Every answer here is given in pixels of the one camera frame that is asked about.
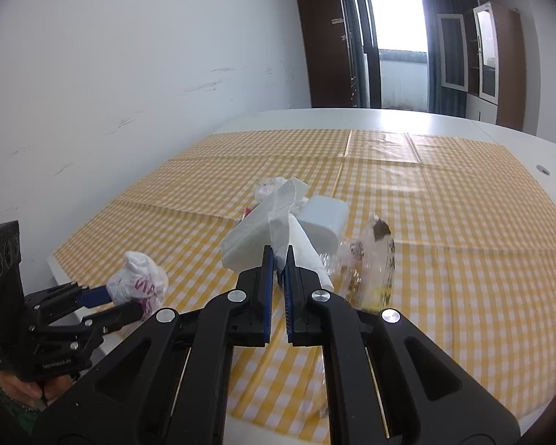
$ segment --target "yellow checkered tablecloth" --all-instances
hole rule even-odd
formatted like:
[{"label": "yellow checkered tablecloth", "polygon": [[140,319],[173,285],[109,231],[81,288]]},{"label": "yellow checkered tablecloth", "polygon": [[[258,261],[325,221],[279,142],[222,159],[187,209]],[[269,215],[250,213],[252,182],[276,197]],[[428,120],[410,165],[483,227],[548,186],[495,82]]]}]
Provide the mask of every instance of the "yellow checkered tablecloth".
[{"label": "yellow checkered tablecloth", "polygon": [[[350,206],[346,235],[372,215],[396,241],[392,305],[517,417],[556,392],[556,206],[499,145],[361,130],[212,135],[141,179],[56,252],[68,275],[101,285],[142,251],[187,312],[234,287],[220,242],[262,178],[295,176]],[[235,350],[229,412],[328,442],[311,413],[316,348],[287,346],[274,290],[271,342]]]}]

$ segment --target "white wall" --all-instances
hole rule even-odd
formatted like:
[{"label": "white wall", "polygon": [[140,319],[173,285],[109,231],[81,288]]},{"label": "white wall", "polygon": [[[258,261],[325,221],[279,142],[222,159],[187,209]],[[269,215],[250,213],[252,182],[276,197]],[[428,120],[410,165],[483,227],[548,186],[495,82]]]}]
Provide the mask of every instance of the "white wall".
[{"label": "white wall", "polygon": [[428,65],[381,60],[383,108],[426,112],[428,110]]},{"label": "white wall", "polygon": [[495,1],[521,15],[527,71],[525,132],[556,143],[556,1]]},{"label": "white wall", "polygon": [[25,290],[226,119],[308,106],[297,0],[0,0],[0,223],[20,222]]}]

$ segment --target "person's hand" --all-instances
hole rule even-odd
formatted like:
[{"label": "person's hand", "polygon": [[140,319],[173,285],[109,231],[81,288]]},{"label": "person's hand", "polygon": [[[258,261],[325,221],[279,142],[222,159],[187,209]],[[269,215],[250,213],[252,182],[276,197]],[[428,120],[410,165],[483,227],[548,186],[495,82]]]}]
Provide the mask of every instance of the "person's hand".
[{"label": "person's hand", "polygon": [[74,385],[70,375],[62,375],[46,382],[43,387],[43,395],[46,397],[48,406],[60,398],[68,389]]},{"label": "person's hand", "polygon": [[24,383],[10,371],[0,370],[0,388],[13,401],[22,403],[31,408],[39,408],[38,401],[43,396],[47,404],[51,405],[60,398],[68,388],[73,385],[73,381],[68,375],[59,376],[48,380],[43,390],[37,383]]},{"label": "person's hand", "polygon": [[6,370],[0,370],[0,388],[11,400],[31,408],[38,408],[37,401],[43,396],[37,383],[21,382],[14,373]]}]

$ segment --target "green sleeve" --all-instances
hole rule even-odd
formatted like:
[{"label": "green sleeve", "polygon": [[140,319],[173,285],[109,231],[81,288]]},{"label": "green sleeve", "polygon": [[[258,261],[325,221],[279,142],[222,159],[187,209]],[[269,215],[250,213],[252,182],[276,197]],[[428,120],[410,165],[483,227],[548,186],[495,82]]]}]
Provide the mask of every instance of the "green sleeve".
[{"label": "green sleeve", "polygon": [[16,422],[24,428],[28,434],[31,434],[33,425],[37,416],[39,416],[39,410],[29,409],[18,403],[12,401],[0,388],[0,401],[7,408],[12,416],[15,417]]}]

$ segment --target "table grommet hole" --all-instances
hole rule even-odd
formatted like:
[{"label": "table grommet hole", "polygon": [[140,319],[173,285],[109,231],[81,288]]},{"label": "table grommet hole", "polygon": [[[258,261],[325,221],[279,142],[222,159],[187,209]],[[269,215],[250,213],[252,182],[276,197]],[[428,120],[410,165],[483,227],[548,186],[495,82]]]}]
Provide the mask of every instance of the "table grommet hole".
[{"label": "table grommet hole", "polygon": [[536,165],[535,166],[538,171],[540,171],[544,175],[550,175],[550,171],[547,170],[543,165]]}]

